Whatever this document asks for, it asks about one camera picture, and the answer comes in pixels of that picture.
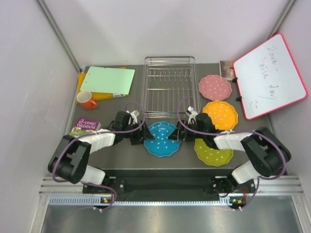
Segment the blue polka dot plate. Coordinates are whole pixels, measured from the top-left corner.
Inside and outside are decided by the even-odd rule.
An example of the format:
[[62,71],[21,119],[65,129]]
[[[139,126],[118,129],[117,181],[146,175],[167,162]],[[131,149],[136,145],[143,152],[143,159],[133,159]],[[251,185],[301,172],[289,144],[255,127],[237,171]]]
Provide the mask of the blue polka dot plate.
[[180,141],[169,139],[176,126],[166,121],[156,122],[148,127],[149,132],[154,139],[144,141],[144,147],[156,157],[169,157],[179,150]]

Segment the green polka dot plate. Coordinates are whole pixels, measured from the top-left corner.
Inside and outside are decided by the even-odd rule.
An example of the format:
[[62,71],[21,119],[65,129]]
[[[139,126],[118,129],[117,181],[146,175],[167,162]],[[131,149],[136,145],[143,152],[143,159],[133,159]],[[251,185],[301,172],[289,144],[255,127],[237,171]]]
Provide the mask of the green polka dot plate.
[[194,151],[199,160],[208,166],[220,167],[226,165],[232,159],[233,150],[217,150],[208,147],[203,139],[196,139]]

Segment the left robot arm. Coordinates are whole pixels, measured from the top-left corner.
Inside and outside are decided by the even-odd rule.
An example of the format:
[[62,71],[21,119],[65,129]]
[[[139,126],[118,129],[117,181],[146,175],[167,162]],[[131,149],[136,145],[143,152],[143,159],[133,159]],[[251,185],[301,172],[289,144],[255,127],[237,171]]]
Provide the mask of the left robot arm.
[[53,179],[59,183],[92,183],[99,192],[106,192],[110,188],[110,180],[103,170],[88,165],[89,156],[125,138],[130,140],[131,145],[153,140],[154,136],[145,121],[137,120],[138,114],[138,111],[119,111],[115,120],[104,129],[78,137],[63,136],[48,164]]

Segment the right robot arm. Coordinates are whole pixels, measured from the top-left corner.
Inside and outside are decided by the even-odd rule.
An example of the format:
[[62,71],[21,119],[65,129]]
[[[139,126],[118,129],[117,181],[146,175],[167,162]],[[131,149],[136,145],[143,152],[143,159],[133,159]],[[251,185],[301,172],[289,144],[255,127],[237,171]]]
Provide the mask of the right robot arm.
[[292,158],[290,151],[268,128],[242,132],[219,130],[206,113],[179,120],[168,138],[174,141],[202,139],[208,147],[216,150],[245,152],[248,161],[226,177],[227,187],[232,192],[240,191],[246,182],[255,178],[272,180],[282,176]]

